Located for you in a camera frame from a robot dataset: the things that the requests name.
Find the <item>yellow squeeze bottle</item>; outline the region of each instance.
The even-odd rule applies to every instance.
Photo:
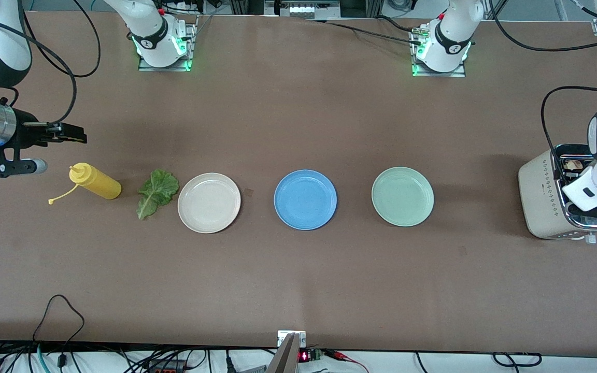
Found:
[[[75,183],[73,189],[64,193],[57,198],[48,200],[48,203],[52,205],[55,200],[63,198],[69,195],[78,187],[83,187],[88,191],[98,194],[102,198],[111,200],[117,198],[121,194],[121,184],[111,177],[105,175],[97,168],[84,162],[77,163],[70,167],[70,173],[68,174],[71,181]]]

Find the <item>white plate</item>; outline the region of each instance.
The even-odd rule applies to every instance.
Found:
[[[178,196],[178,215],[197,233],[216,233],[234,222],[241,208],[241,192],[219,173],[194,177]]]

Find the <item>plate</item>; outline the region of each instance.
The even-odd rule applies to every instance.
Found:
[[[300,231],[311,231],[333,217],[338,194],[324,175],[315,170],[297,170],[280,180],[273,205],[285,224]]]
[[[434,192],[420,172],[407,167],[385,170],[372,184],[377,214],[396,226],[415,226],[432,212]]]
[[[205,173],[190,180],[178,196],[178,215],[197,233],[216,233],[234,222],[241,208],[241,192],[234,180]]]

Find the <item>yellow bottle cap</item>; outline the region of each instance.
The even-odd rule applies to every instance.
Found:
[[[93,170],[93,166],[89,163],[80,162],[70,167],[68,176],[72,182],[84,187],[95,180],[95,172]]]

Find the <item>cable connector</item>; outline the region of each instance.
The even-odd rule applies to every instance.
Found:
[[[328,356],[331,359],[335,359],[337,361],[347,361],[347,356],[342,352],[338,352],[336,350],[322,349],[322,353],[324,354],[324,356]]]
[[[66,366],[66,355],[60,354],[59,358],[56,359],[56,365],[59,366],[59,368]]]
[[[239,373],[238,371],[236,371],[236,368],[234,368],[234,363],[232,363],[232,358],[227,356],[226,361],[227,361],[227,373]]]
[[[427,28],[413,27],[411,29],[411,33],[413,35],[428,36],[430,34],[430,30],[428,30]]]

